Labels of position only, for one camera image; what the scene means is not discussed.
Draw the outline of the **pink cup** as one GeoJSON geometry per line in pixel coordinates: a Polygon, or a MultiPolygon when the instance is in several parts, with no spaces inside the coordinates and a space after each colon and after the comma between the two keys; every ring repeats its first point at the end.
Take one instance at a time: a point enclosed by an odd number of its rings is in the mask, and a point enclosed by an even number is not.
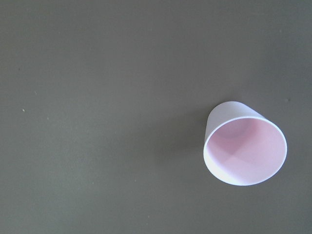
{"type": "Polygon", "coordinates": [[[279,171],[286,156],[283,132],[251,107],[227,101],[209,113],[203,159],[219,180],[237,186],[261,183],[279,171]]]}

